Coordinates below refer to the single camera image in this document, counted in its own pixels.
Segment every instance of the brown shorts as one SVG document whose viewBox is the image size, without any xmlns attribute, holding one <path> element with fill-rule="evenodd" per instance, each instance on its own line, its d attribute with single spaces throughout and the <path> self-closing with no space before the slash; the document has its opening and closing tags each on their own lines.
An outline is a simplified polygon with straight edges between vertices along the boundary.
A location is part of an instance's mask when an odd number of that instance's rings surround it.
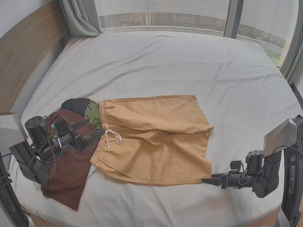
<svg viewBox="0 0 303 227">
<path fill-rule="evenodd" d="M 120 98 L 99 102 L 106 124 L 122 137 L 108 133 L 91 158 L 106 175 L 143 184 L 200 183 L 211 177 L 205 158 L 208 124 L 195 95 Z"/>
</svg>

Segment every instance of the mattress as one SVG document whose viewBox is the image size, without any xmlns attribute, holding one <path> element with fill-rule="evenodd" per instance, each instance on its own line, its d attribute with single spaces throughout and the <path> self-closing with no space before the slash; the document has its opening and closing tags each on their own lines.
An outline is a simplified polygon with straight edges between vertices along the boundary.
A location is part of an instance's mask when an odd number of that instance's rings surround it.
<svg viewBox="0 0 303 227">
<path fill-rule="evenodd" d="M 71 39 L 25 109 L 22 123 L 57 111 L 69 98 L 94 101 L 196 94 L 214 130 L 206 158 L 212 173 L 263 149 L 264 135 L 302 114 L 286 80 L 253 43 L 192 33 L 121 32 Z M 243 226 L 276 210 L 280 184 L 260 199 L 252 189 L 205 183 L 151 186 L 123 182 L 96 170 L 78 211 L 44 197 L 13 159 L 12 186 L 28 212 L 60 226 Z"/>
</svg>

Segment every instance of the fitted sheet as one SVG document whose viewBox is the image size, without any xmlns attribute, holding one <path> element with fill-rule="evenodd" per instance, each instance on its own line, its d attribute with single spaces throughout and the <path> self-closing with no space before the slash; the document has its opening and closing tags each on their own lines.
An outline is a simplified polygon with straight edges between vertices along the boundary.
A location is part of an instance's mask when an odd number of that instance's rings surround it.
<svg viewBox="0 0 303 227">
<path fill-rule="evenodd" d="M 195 94 L 214 130 L 206 158 L 212 173 L 263 149 L 264 135 L 302 110 L 286 80 L 253 43 L 177 32 L 123 32 L 71 39 L 22 116 L 49 115 L 69 98 L 94 101 Z M 78 211 L 42 195 L 10 165 L 12 186 L 28 212 L 60 226 L 243 226 L 278 208 L 278 188 L 263 199 L 251 189 L 205 183 L 150 186 L 113 179 L 96 170 Z"/>
</svg>

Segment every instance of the drawstring knot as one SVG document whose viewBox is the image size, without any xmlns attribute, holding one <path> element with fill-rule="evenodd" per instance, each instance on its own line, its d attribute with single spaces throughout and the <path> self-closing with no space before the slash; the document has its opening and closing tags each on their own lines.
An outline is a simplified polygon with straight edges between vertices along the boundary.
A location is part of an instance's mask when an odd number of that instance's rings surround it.
<svg viewBox="0 0 303 227">
<path fill-rule="evenodd" d="M 109 142 L 108 142 L 108 136 L 107 136 L 107 134 L 111 133 L 111 134 L 113 134 L 115 136 L 116 139 L 119 139 L 119 141 L 120 141 L 120 147 L 121 147 L 122 138 L 121 138 L 121 135 L 119 135 L 118 133 L 116 133 L 113 130 L 110 130 L 108 128 L 108 124 L 107 123 L 105 124 L 105 126 L 107 127 L 107 130 L 105 131 L 105 137 L 106 137 L 106 143 L 107 143 L 107 150 L 108 150 L 108 153 L 109 153 Z"/>
</svg>

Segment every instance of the headboard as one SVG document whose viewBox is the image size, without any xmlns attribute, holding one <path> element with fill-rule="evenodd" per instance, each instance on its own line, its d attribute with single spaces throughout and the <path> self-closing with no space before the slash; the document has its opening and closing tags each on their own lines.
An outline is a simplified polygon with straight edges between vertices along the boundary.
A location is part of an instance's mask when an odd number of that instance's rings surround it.
<svg viewBox="0 0 303 227">
<path fill-rule="evenodd" d="M 54 0 L 0 38 L 0 112 L 11 110 L 27 79 L 67 31 L 59 0 Z"/>
</svg>

